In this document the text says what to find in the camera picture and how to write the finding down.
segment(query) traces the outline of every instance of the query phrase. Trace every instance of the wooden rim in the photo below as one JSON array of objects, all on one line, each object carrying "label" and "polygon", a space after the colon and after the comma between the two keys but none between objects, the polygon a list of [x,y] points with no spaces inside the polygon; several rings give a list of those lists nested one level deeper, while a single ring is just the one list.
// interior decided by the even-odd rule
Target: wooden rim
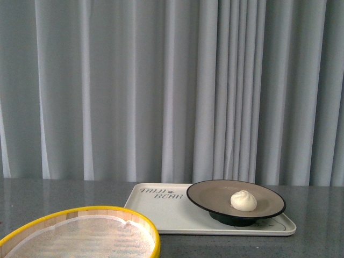
[{"label": "wooden rim", "polygon": [[[125,213],[129,214],[125,218],[122,218],[126,221],[132,220],[134,222],[140,223],[144,221],[144,227],[145,229],[150,233],[152,236],[155,247],[152,251],[151,258],[157,258],[160,256],[160,236],[159,233],[155,227],[155,225],[144,215],[141,213],[138,213],[136,211],[123,208],[123,207],[117,207],[117,206],[86,206],[86,207],[78,207],[74,209],[64,210],[56,213],[52,213],[50,215],[44,216],[42,218],[36,219],[17,230],[13,231],[12,233],[5,236],[2,240],[0,240],[0,257],[5,257],[16,245],[18,245],[22,240],[24,240],[26,237],[31,235],[32,233],[44,229],[49,226],[53,226],[56,223],[67,219],[84,216],[84,215],[91,215],[92,212],[88,211],[100,211],[100,214],[102,215],[110,215],[115,216],[114,211],[123,212],[123,215],[125,216]],[[36,230],[29,231],[29,228],[33,228],[34,226],[37,226]]]}]

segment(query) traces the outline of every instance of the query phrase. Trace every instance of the plate rim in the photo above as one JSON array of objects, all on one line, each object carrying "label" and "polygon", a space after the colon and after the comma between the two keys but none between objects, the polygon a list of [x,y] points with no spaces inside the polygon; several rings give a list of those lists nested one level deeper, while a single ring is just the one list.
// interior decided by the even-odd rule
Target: plate rim
[{"label": "plate rim", "polygon": [[[189,190],[191,187],[193,187],[194,185],[196,184],[200,184],[200,183],[205,183],[205,182],[209,182],[209,181],[231,181],[231,182],[241,182],[241,183],[247,183],[247,184],[253,184],[253,185],[257,185],[258,187],[262,187],[262,188],[265,188],[271,192],[273,192],[274,194],[276,194],[282,201],[283,201],[283,208],[276,212],[276,213],[273,213],[273,214],[270,214],[270,215],[266,215],[266,216],[259,216],[259,217],[242,217],[242,216],[236,216],[236,215],[231,215],[231,214],[225,214],[225,213],[222,213],[222,212],[219,212],[219,211],[214,211],[212,209],[209,209],[207,207],[204,207],[202,205],[200,205],[199,203],[197,203],[196,201],[194,201],[190,195],[189,195]],[[241,181],[241,180],[226,180],[226,179],[214,179],[214,180],[203,180],[203,181],[200,181],[200,182],[197,182],[197,183],[194,183],[192,185],[190,185],[188,188],[187,188],[187,197],[188,199],[194,203],[195,205],[197,205],[198,207],[200,207],[201,209],[203,210],[206,210],[208,212],[211,212],[211,213],[215,213],[215,214],[218,214],[218,215],[221,215],[221,216],[225,216],[225,217],[229,217],[229,218],[233,218],[233,219],[242,219],[242,220],[258,220],[258,219],[268,219],[268,218],[273,218],[273,217],[276,217],[280,214],[282,214],[285,209],[286,209],[286,202],[284,200],[284,198],[278,194],[277,192],[275,192],[274,190],[271,190],[267,187],[264,187],[262,185],[258,185],[258,184],[255,184],[255,183],[251,183],[251,182],[246,182],[246,181]]]}]

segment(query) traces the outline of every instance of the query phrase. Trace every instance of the yellow rim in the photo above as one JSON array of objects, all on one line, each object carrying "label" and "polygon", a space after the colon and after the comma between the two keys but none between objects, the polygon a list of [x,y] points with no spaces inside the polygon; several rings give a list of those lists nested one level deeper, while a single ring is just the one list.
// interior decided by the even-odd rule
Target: yellow rim
[{"label": "yellow rim", "polygon": [[115,210],[115,211],[124,211],[124,212],[128,212],[131,214],[134,214],[138,217],[141,217],[142,219],[144,219],[146,222],[149,223],[150,227],[153,229],[154,231],[154,242],[155,242],[155,247],[154,250],[151,254],[151,258],[155,258],[155,257],[159,257],[160,255],[160,237],[159,237],[159,233],[155,227],[155,225],[150,221],[150,219],[148,219],[146,216],[142,215],[141,213],[138,213],[136,211],[127,209],[127,208],[122,208],[122,207],[116,207],[116,206],[86,206],[86,207],[79,207],[79,208],[74,208],[74,209],[70,209],[70,210],[64,210],[64,211],[59,211],[47,216],[44,216],[42,218],[36,219],[22,227],[20,227],[19,229],[13,231],[12,233],[8,234],[7,236],[5,236],[2,240],[0,240],[0,247],[6,243],[7,241],[9,241],[11,238],[13,238],[14,236],[16,236],[17,234],[25,231],[26,229],[41,223],[42,221],[51,219],[51,218],[55,218],[64,214],[69,214],[72,212],[77,212],[77,211],[89,211],[89,210]]}]

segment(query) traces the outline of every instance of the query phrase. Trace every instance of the table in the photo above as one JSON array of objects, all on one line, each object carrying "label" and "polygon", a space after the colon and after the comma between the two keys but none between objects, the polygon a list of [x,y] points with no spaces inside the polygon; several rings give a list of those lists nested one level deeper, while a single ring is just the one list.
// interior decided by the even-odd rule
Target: table
[{"label": "table", "polygon": [[[0,239],[45,215],[123,207],[134,182],[0,179]],[[161,257],[344,257],[344,188],[270,186],[286,201],[294,235],[161,235]]]}]

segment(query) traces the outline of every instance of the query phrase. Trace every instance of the mesh liner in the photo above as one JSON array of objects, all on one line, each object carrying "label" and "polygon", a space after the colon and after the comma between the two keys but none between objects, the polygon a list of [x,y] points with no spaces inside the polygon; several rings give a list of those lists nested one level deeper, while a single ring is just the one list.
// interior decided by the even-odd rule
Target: mesh liner
[{"label": "mesh liner", "polygon": [[152,236],[141,225],[106,215],[81,216],[39,230],[8,257],[150,257]]}]

